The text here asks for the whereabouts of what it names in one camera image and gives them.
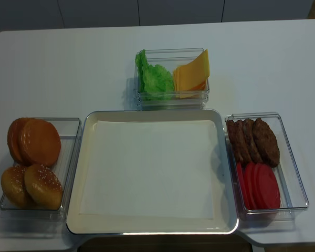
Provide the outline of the orange bun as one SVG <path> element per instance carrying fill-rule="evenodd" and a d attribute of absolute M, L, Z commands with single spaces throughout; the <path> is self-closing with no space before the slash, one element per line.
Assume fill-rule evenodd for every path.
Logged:
<path fill-rule="evenodd" d="M 18 137 L 24 125 L 30 120 L 31 118 L 18 118 L 14 120 L 9 126 L 7 133 L 7 145 L 10 155 L 15 162 L 23 166 L 29 166 L 30 163 L 22 156 L 20 152 Z"/>
<path fill-rule="evenodd" d="M 43 119 L 29 119 L 18 136 L 22 157 L 28 164 L 52 166 L 60 150 L 60 136 L 55 126 Z"/>

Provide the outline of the green lettuce leaf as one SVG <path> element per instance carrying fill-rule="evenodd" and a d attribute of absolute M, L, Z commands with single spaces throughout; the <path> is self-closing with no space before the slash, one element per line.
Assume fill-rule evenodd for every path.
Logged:
<path fill-rule="evenodd" d="M 170 100 L 170 96 L 157 95 L 158 93 L 171 93 L 175 91 L 172 74 L 163 66 L 148 63 L 145 50 L 141 50 L 135 57 L 140 81 L 140 94 L 142 100 Z"/>

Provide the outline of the clear lettuce cheese container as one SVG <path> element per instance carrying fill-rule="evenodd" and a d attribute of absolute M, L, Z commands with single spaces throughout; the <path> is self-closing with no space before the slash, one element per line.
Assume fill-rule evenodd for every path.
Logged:
<path fill-rule="evenodd" d="M 203 48 L 186 48 L 186 49 L 160 49 L 160 50 L 145 50 L 145 55 L 148 63 L 155 66 L 159 64 L 166 68 L 173 76 L 174 70 L 179 66 L 185 65 L 193 61 L 204 51 Z M 170 100 L 151 100 L 144 101 L 140 94 L 140 81 L 138 69 L 135 64 L 134 71 L 134 99 L 138 107 L 142 110 L 157 110 L 157 109 L 174 109 L 174 108 L 203 108 L 205 107 L 209 96 L 209 83 L 206 80 L 206 88 L 204 91 L 190 92 L 190 97 L 180 98 L 180 95 L 187 94 L 187 92 L 171 92 L 158 93 L 157 95 L 170 96 Z"/>

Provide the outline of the flat cheese slice stack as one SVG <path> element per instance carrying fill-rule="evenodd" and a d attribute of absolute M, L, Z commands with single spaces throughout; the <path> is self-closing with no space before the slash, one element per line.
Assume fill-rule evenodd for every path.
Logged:
<path fill-rule="evenodd" d="M 181 94 L 180 98 L 190 97 L 190 92 L 204 91 L 206 88 L 206 80 L 201 72 L 196 70 L 176 69 L 173 72 L 175 92 L 187 92 Z"/>

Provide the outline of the upright cheese slice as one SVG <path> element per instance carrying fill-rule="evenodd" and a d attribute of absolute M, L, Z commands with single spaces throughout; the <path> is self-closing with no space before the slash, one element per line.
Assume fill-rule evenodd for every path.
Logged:
<path fill-rule="evenodd" d="M 190 77 L 193 73 L 194 78 L 207 79 L 210 76 L 208 50 L 204 50 L 190 63 L 179 66 L 176 71 L 184 77 Z"/>

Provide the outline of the white metal tray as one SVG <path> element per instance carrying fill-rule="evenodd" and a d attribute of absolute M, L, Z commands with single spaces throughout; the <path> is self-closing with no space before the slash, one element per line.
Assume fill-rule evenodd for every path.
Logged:
<path fill-rule="evenodd" d="M 66 223 L 74 234 L 233 233 L 239 219 L 221 115 L 89 114 Z"/>

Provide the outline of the brown meat patty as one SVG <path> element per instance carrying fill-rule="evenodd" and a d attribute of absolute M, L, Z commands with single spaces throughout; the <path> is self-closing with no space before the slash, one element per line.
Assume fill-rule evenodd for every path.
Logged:
<path fill-rule="evenodd" d="M 252 161 L 251 156 L 248 151 L 248 147 L 246 144 L 245 136 L 244 136 L 244 130 L 243 130 L 243 122 L 242 120 L 238 120 L 235 123 L 235 138 L 236 138 L 236 144 L 238 147 L 238 152 L 241 155 L 243 159 L 243 163 L 246 165 L 249 162 Z"/>
<path fill-rule="evenodd" d="M 242 155 L 239 152 L 239 149 L 237 147 L 236 138 L 235 138 L 235 122 L 233 120 L 227 120 L 226 121 L 227 126 L 227 132 L 230 144 L 232 145 L 234 157 L 237 163 L 243 164 L 244 159 Z"/>
<path fill-rule="evenodd" d="M 257 149 L 257 146 L 253 138 L 253 125 L 254 125 L 254 120 L 252 119 L 247 118 L 243 121 L 243 131 L 244 131 L 245 141 L 246 141 L 248 152 L 252 161 L 254 163 L 262 163 L 263 160 L 259 154 L 259 151 Z"/>
<path fill-rule="evenodd" d="M 280 160 L 278 142 L 269 125 L 261 118 L 253 124 L 253 139 L 264 163 L 277 167 Z"/>

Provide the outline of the red tomato slice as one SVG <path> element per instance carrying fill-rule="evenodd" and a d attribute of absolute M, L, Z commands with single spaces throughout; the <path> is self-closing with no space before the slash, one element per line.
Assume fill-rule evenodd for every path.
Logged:
<path fill-rule="evenodd" d="M 265 205 L 264 209 L 280 208 L 281 198 L 276 177 L 273 170 L 265 164 L 262 164 L 259 169 L 258 185 L 261 198 Z"/>
<path fill-rule="evenodd" d="M 255 163 L 250 162 L 246 165 L 245 171 L 244 171 L 244 183 L 245 183 L 245 189 L 246 189 L 246 194 L 247 198 L 249 201 L 249 207 L 247 207 L 249 210 L 256 210 L 258 209 L 256 201 L 254 199 L 253 195 L 253 183 L 252 183 L 252 178 L 253 178 L 253 168 L 255 166 Z"/>
<path fill-rule="evenodd" d="M 259 192 L 259 185 L 258 185 L 258 172 L 260 167 L 262 166 L 262 163 L 256 163 L 253 167 L 252 175 L 251 175 L 251 182 L 252 182 L 252 188 L 253 188 L 253 195 L 255 198 L 255 203 L 257 205 L 257 209 L 264 209 L 265 205 L 263 203 L 263 200 L 261 198 L 261 194 Z"/>
<path fill-rule="evenodd" d="M 240 189 L 241 189 L 241 194 L 243 196 L 243 201 L 244 201 L 244 205 L 246 207 L 246 209 L 250 209 L 250 204 L 249 204 L 249 200 L 247 197 L 247 191 L 245 188 L 245 182 L 244 182 L 244 174 L 243 174 L 243 169 L 241 166 L 241 163 L 238 162 L 237 163 L 237 174 L 238 174 L 238 180 L 239 180 L 239 184 L 240 184 Z"/>

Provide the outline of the clear bun container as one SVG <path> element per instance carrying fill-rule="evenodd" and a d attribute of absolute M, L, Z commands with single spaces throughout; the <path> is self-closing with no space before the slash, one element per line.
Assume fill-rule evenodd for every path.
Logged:
<path fill-rule="evenodd" d="M 52 171 L 58 177 L 64 190 L 60 207 L 57 210 L 49 210 L 39 206 L 20 209 L 14 206 L 6 195 L 3 194 L 0 200 L 0 218 L 18 220 L 35 219 L 38 221 L 53 222 L 63 222 L 66 218 L 81 145 L 81 121 L 78 118 L 44 119 L 52 123 L 61 140 L 59 158 L 52 166 Z"/>

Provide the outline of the clear patty tomato container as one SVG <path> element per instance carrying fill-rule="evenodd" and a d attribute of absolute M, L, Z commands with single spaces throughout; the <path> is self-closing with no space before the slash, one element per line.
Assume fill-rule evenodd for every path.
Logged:
<path fill-rule="evenodd" d="M 249 210 L 246 209 L 243 201 L 242 191 L 240 189 L 240 184 L 237 174 L 237 162 L 234 157 L 232 145 L 230 144 L 226 121 L 233 120 L 235 123 L 238 120 L 252 119 L 254 122 L 257 118 L 261 118 L 265 121 L 274 135 L 276 136 L 278 142 L 278 148 L 280 151 L 280 160 L 277 167 L 270 167 L 276 177 L 279 192 L 280 192 L 280 208 L 278 209 L 256 209 Z M 275 219 L 275 218 L 293 218 L 295 212 L 302 212 L 308 209 L 309 200 L 306 195 L 305 188 L 303 186 L 298 167 L 285 131 L 284 124 L 282 122 L 281 116 L 275 112 L 265 112 L 265 113 L 244 113 L 244 114 L 232 114 L 225 118 L 225 130 L 226 130 L 226 141 L 229 154 L 232 157 L 232 169 L 236 175 L 237 192 L 239 193 L 239 198 L 241 201 L 241 212 L 246 218 L 253 219 Z M 243 169 L 243 174 L 246 165 L 241 164 Z"/>

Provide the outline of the right sesame bun top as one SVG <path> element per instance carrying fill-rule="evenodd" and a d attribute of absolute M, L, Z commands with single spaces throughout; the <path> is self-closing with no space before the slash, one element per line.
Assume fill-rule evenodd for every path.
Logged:
<path fill-rule="evenodd" d="M 50 168 L 31 165 L 24 174 L 24 183 L 28 194 L 38 205 L 54 211 L 60 208 L 63 187 Z"/>

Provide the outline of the sesame bun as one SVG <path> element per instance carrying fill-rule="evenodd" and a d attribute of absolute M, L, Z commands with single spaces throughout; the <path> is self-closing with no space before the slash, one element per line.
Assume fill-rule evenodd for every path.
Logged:
<path fill-rule="evenodd" d="M 1 176 L 3 193 L 13 205 L 22 209 L 36 206 L 25 187 L 24 175 L 26 170 L 26 166 L 11 166 Z"/>
<path fill-rule="evenodd" d="M 54 211 L 60 208 L 63 187 L 50 168 L 31 165 L 24 174 L 24 183 L 28 194 L 38 205 Z"/>

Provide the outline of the left sesame bun top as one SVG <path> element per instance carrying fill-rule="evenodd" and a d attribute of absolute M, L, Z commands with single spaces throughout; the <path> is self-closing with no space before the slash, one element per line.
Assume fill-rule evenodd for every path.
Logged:
<path fill-rule="evenodd" d="M 3 193 L 13 205 L 22 209 L 36 206 L 25 187 L 24 175 L 26 170 L 26 166 L 11 166 L 1 176 Z"/>

